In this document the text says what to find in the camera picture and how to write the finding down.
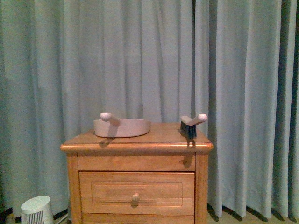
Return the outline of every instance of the space heater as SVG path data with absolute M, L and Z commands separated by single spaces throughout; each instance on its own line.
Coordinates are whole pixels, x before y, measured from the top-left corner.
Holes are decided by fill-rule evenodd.
M 38 196 L 22 205 L 22 224 L 54 224 L 50 197 Z

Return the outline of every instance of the curtain fold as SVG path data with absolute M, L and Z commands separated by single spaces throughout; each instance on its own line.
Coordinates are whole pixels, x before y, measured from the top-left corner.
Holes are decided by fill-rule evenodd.
M 196 2 L 195 30 L 200 34 L 208 24 L 209 31 L 209 45 L 204 35 L 195 39 L 201 62 L 195 76 L 196 86 L 202 84 L 200 71 L 209 66 L 208 136 L 215 147 L 208 201 L 218 216 L 223 205 L 240 216 L 246 206 L 265 217 L 271 217 L 272 207 L 285 217 L 298 216 L 288 212 L 298 207 L 288 206 L 297 199 L 297 189 L 288 192 L 294 186 L 290 171 L 298 167 L 294 154 L 288 158 L 290 125 L 296 126 L 295 119 L 290 123 L 291 105 L 296 108 L 291 102 L 292 87 L 297 88 L 292 79 L 296 4 Z M 209 60 L 202 63 L 207 48 Z
M 59 1 L 1 1 L 7 153 L 1 165 L 4 206 L 21 216 L 37 195 L 54 213 L 68 206 L 60 80 Z
M 18 217 L 48 195 L 54 214 L 66 209 L 59 146 L 101 112 L 206 113 L 216 215 L 299 217 L 298 10 L 297 0 L 2 0 L 0 204 Z

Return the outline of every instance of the white handle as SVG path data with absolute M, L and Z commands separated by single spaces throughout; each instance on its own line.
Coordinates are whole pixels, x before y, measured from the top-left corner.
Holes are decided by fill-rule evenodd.
M 132 200 L 133 200 L 134 202 L 138 202 L 138 201 L 140 200 L 139 194 L 138 194 L 138 193 L 133 194 L 133 196 L 132 196 Z
M 112 125 L 119 125 L 120 121 L 116 116 L 111 113 L 101 113 L 100 114 L 101 120 L 105 122 L 109 122 Z
M 195 118 L 191 119 L 188 116 L 182 116 L 181 121 L 183 121 L 186 125 L 199 125 L 207 120 L 207 115 L 201 113 L 200 115 L 196 116 Z

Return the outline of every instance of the drawer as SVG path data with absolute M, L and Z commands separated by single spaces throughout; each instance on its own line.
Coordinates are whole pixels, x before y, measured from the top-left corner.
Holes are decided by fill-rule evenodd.
M 194 171 L 194 153 L 78 152 L 82 171 Z
M 83 213 L 194 215 L 194 173 L 80 172 Z
M 83 214 L 83 224 L 194 224 L 194 216 Z

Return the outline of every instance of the wood grain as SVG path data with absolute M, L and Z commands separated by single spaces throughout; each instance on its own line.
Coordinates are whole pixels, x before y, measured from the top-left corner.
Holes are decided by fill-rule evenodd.
M 107 153 L 79 152 L 81 171 L 194 171 L 195 153 Z
M 83 214 L 84 224 L 194 224 L 193 216 Z
M 195 160 L 195 224 L 206 224 L 208 155 L 196 154 Z
M 93 130 L 66 141 L 63 151 L 156 151 L 156 152 L 197 152 L 207 154 L 212 143 L 197 130 L 197 138 L 189 141 L 180 133 L 179 123 L 152 123 L 149 133 L 131 138 L 101 138 Z
M 83 213 L 194 215 L 194 173 L 80 172 L 80 184 Z
M 67 154 L 67 166 L 69 175 L 69 186 L 71 196 L 71 219 L 74 224 L 82 223 L 81 193 L 79 182 L 79 171 L 77 164 L 77 153 Z

